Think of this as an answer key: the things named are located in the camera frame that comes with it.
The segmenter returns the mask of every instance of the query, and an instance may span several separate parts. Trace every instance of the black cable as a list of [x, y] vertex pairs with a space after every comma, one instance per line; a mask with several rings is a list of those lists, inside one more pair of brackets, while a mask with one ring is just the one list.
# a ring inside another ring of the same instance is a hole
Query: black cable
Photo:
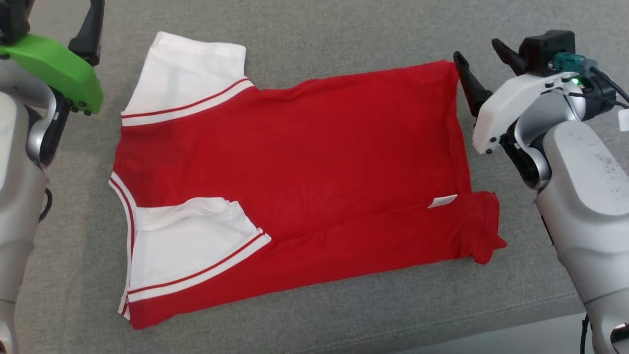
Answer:
[[625, 99], [625, 101], [627, 101], [629, 103], [629, 94], [627, 94], [623, 89], [620, 88], [620, 86], [618, 84], [616, 84], [614, 82], [614, 80], [610, 79], [609, 76], [607, 76], [607, 74], [605, 74], [604, 72], [600, 71], [597, 67], [591, 67], [590, 71], [595, 73], [597, 76], [599, 76], [603, 81], [605, 81], [606, 83], [608, 83], [611, 87], [613, 87], [616, 92]]
[[589, 317], [586, 314], [586, 318], [581, 321], [583, 328], [581, 329], [581, 354], [586, 354], [586, 339], [587, 339], [587, 325], [589, 324]]
[[43, 209], [43, 212], [40, 214], [39, 222], [42, 222], [42, 220], [46, 218], [46, 215], [48, 215], [48, 212], [50, 211], [51, 207], [52, 207], [52, 192], [48, 188], [46, 188], [46, 207]]
[[583, 98], [587, 98], [589, 100], [598, 100], [598, 101], [605, 101], [608, 103], [611, 103], [612, 105], [616, 105], [616, 106], [621, 106], [622, 108], [629, 108], [629, 105], [619, 102], [619, 101], [614, 101], [614, 100], [610, 100], [608, 98], [605, 97], [600, 97], [600, 96], [590, 96], [588, 94], [582, 94], [582, 93], [576, 93], [576, 92], [570, 92], [568, 93], [568, 96], [572, 96], [572, 97], [583, 97]]

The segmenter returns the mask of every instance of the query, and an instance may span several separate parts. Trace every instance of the gray robot arm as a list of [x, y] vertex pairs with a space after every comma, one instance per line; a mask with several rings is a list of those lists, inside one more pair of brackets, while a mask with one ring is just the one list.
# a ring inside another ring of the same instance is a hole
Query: gray robot arm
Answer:
[[[40, 214], [45, 195], [48, 202], [52, 201], [43, 169], [53, 161], [70, 111], [83, 107], [84, 113], [90, 115], [87, 108], [97, 112], [103, 98], [92, 67], [99, 62], [104, 0], [91, 0], [83, 26], [68, 49], [58, 43], [53, 45], [51, 40], [44, 42], [44, 50], [32, 42], [20, 47], [30, 29], [28, 15], [33, 3], [34, 0], [0, 1], [1, 354], [18, 353], [14, 306], [33, 249], [35, 229], [50, 207], [48, 203], [44, 214]], [[24, 57], [27, 65], [20, 62]], [[57, 70], [46, 61], [60, 58], [75, 65]], [[41, 65], [28, 65], [34, 62]], [[40, 115], [32, 107], [42, 108], [45, 113]]]
[[47, 184], [26, 153], [28, 132], [26, 107], [0, 93], [0, 343], [11, 354], [18, 352], [13, 311]]
[[543, 147], [552, 177], [535, 203], [586, 307], [595, 351], [615, 353], [629, 322], [629, 178], [584, 123], [556, 125]]
[[572, 32], [529, 37], [518, 53], [499, 40], [493, 44], [518, 75], [495, 93], [455, 53], [478, 117], [474, 146], [486, 154], [503, 147], [537, 191], [557, 257], [591, 320], [595, 352], [629, 353], [629, 178], [582, 122], [614, 105], [628, 106], [615, 101], [615, 84], [595, 74], [593, 60], [574, 54]]

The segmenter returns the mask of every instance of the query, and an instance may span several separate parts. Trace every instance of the gray couch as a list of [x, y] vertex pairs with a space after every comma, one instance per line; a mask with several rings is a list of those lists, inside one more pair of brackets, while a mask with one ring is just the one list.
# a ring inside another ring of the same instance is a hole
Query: gray couch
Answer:
[[[33, 33], [67, 43], [88, 0], [39, 0]], [[313, 77], [451, 59], [460, 50], [496, 89], [512, 76], [491, 49], [556, 29], [629, 88], [626, 0], [108, 0], [97, 73], [101, 114], [72, 115], [48, 170], [53, 209], [38, 230], [16, 318], [24, 353], [382, 353], [575, 314], [583, 306], [533, 205], [502, 151], [478, 155], [459, 92], [475, 190], [498, 194], [508, 247], [471, 259], [269, 294], [135, 331], [117, 312], [126, 225], [107, 180], [120, 114], [160, 31], [247, 47], [261, 88]], [[611, 114], [591, 124], [627, 169], [629, 136]]]

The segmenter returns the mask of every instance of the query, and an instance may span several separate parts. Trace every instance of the cable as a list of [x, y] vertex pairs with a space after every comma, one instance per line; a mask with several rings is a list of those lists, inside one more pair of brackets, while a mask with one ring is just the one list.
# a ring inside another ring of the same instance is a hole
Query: cable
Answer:
[[581, 321], [583, 328], [581, 329], [581, 354], [586, 354], [586, 339], [587, 339], [587, 325], [589, 324], [589, 317], [586, 317]]
[[629, 94], [627, 94], [623, 89], [621, 89], [620, 86], [614, 82], [614, 80], [610, 79], [610, 77], [607, 76], [607, 74], [605, 74], [604, 72], [600, 71], [597, 67], [591, 67], [590, 71], [595, 73], [596, 75], [598, 75], [603, 81], [605, 81], [611, 87], [613, 87], [616, 90], [616, 92], [622, 98], [624, 98], [625, 101], [627, 101], [629, 103]]
[[568, 107], [570, 108], [570, 111], [572, 112], [572, 115], [574, 115], [574, 118], [576, 120], [580, 120], [579, 116], [577, 115], [577, 112], [574, 111], [574, 108], [572, 107], [572, 105], [570, 104], [570, 100], [568, 100], [568, 96], [564, 95], [564, 100], [565, 103], [568, 105]]
[[619, 101], [610, 100], [608, 98], [599, 97], [599, 96], [589, 96], [587, 94], [576, 93], [576, 92], [570, 92], [570, 93], [568, 93], [568, 96], [583, 97], [583, 98], [587, 98], [588, 100], [605, 101], [605, 102], [611, 103], [611, 104], [616, 105], [616, 106], [621, 106], [624, 109], [629, 108], [629, 105], [627, 105], [627, 104], [624, 104], [624, 103], [619, 102]]
[[46, 207], [43, 209], [43, 212], [40, 214], [39, 222], [42, 222], [43, 219], [46, 219], [46, 215], [48, 215], [48, 212], [50, 211], [51, 207], [52, 207], [52, 192], [48, 188], [46, 188]]

